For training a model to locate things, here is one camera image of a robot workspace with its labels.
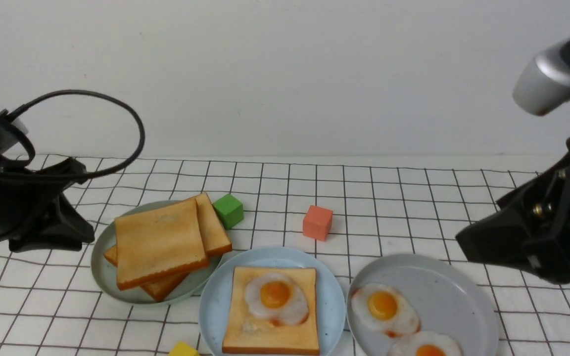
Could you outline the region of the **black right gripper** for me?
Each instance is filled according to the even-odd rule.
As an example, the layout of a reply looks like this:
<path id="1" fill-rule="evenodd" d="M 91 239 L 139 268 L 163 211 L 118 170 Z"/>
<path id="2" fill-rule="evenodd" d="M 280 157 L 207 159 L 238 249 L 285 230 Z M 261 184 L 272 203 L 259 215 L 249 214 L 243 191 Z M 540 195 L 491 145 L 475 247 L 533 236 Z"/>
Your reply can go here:
<path id="1" fill-rule="evenodd" d="M 566 146 L 556 164 L 498 198 L 498 212 L 456 234 L 469 262 L 570 283 L 570 137 Z"/>

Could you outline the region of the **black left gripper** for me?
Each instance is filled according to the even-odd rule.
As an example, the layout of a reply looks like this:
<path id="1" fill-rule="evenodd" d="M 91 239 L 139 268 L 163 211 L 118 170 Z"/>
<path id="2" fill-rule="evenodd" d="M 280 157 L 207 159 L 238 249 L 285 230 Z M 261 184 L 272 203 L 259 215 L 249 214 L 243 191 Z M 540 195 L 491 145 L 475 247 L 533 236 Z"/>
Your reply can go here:
<path id="1" fill-rule="evenodd" d="M 72 184 L 0 181 L 0 242 L 7 241 L 14 253 L 79 252 L 94 242 L 93 226 L 65 197 Z"/>

